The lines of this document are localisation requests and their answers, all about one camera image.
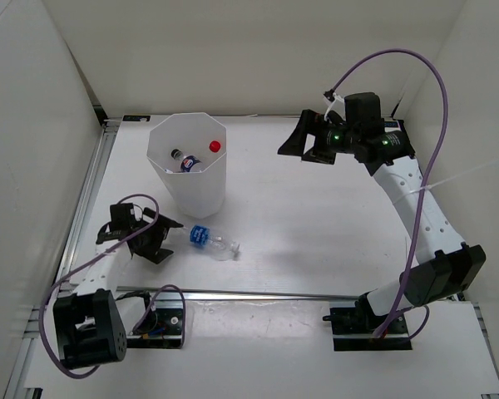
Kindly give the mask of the crushed clear blue-label bottle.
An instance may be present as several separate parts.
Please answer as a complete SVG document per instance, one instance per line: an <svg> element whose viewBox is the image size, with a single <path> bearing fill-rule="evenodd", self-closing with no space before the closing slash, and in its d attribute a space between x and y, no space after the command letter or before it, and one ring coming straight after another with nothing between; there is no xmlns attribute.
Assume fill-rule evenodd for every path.
<svg viewBox="0 0 499 399"><path fill-rule="evenodd" d="M174 244L184 244L207 254L217 261L236 260L240 256L240 244L204 225L183 226L170 233Z"/></svg>

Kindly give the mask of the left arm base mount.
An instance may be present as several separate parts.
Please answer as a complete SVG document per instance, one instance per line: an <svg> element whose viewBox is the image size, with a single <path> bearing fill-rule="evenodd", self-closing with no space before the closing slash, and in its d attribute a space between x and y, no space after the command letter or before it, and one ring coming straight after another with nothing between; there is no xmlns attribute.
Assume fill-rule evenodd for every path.
<svg viewBox="0 0 499 399"><path fill-rule="evenodd" d="M127 338L130 349L182 349L186 333L186 302L176 290L160 293L154 301L147 291L121 295L141 298L149 311L146 319Z"/></svg>

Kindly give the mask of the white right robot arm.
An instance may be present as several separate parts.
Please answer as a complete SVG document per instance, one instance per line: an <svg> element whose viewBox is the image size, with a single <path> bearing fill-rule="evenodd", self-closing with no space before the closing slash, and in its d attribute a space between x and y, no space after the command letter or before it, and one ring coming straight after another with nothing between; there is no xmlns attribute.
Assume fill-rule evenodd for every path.
<svg viewBox="0 0 499 399"><path fill-rule="evenodd" d="M452 227L424 184L408 133L401 121L381 116L373 92L346 96L345 115L301 112L279 155L331 165L352 155L383 189L411 239L411 266L398 280L363 294L357 322L374 333L387 319L466 290L486 261L480 245L470 246Z"/></svg>

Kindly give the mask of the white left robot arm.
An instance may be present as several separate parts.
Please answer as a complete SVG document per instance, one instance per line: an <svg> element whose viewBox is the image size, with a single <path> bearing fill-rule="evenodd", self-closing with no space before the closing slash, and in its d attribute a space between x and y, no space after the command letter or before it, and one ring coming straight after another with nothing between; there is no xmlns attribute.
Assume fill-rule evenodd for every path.
<svg viewBox="0 0 499 399"><path fill-rule="evenodd" d="M111 205L110 215L96 236L101 259L88 267L71 294L53 305L59 362L68 371L120 362L131 339L166 329L149 293L117 296L116 290L134 258L159 264L172 255L162 243L181 224L150 208L137 218L132 203Z"/></svg>

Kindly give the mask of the black cap pepsi bottle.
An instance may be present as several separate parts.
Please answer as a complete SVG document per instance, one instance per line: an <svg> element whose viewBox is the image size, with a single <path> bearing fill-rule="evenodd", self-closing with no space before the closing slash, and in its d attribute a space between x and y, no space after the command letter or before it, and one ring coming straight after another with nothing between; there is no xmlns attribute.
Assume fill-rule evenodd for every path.
<svg viewBox="0 0 499 399"><path fill-rule="evenodd" d="M186 154L179 149L174 149L170 156L179 163L181 173L196 173L203 170L203 163L194 155Z"/></svg>

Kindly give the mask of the red cap water bottle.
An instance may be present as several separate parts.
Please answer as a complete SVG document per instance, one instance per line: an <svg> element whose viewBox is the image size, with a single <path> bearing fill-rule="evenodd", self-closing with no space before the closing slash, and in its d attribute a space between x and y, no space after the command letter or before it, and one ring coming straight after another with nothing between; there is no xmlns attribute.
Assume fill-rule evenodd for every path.
<svg viewBox="0 0 499 399"><path fill-rule="evenodd" d="M208 150L206 152L206 159L210 165L217 161L221 155L221 149L222 144L219 141L213 140L209 143Z"/></svg>

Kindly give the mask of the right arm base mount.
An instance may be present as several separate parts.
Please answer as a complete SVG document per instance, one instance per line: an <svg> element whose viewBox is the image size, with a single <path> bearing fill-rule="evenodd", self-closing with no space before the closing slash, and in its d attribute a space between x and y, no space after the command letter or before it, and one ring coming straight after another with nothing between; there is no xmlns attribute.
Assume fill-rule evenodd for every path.
<svg viewBox="0 0 499 399"><path fill-rule="evenodd" d="M334 307L322 317L330 323L335 352L408 351L412 349L408 325L403 315L395 318L381 337L374 331L385 317L367 321L354 307Z"/></svg>

